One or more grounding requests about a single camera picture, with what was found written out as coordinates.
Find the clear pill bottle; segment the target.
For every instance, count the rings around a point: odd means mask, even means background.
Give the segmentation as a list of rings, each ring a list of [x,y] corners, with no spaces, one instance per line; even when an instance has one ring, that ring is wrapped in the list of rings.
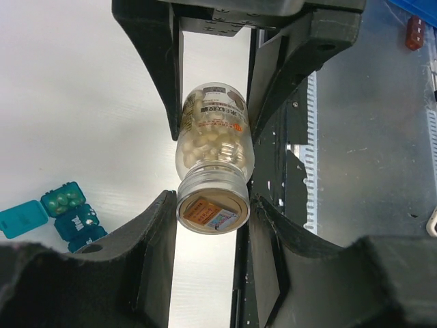
[[[175,153],[180,179],[201,164],[228,163],[249,179],[255,167],[247,105],[234,87],[204,83],[186,97]]]

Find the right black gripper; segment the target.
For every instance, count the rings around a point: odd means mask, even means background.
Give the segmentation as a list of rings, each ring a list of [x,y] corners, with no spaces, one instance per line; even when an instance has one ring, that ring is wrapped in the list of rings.
[[[181,122],[180,26],[225,37],[243,27],[280,31],[255,54],[248,113],[251,134],[258,137],[304,79],[356,42],[364,8],[364,1],[112,2],[114,19],[136,48],[165,106],[174,140]]]

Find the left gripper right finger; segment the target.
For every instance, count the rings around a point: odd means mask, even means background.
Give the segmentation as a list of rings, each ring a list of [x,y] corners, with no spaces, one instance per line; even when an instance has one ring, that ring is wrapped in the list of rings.
[[[346,248],[262,196],[249,219],[261,327],[435,327],[436,241],[365,236]]]

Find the clear bottle cap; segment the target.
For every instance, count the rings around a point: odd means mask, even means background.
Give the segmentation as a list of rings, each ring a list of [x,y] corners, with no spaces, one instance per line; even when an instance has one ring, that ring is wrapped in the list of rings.
[[[191,171],[178,188],[176,216],[193,232],[226,234],[243,226],[249,215],[249,191],[238,169],[218,166]]]

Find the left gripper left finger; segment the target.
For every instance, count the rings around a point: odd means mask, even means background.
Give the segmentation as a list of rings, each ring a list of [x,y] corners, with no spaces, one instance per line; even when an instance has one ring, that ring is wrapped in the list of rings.
[[[1,244],[2,327],[166,327],[177,220],[163,191],[136,218],[77,253]]]

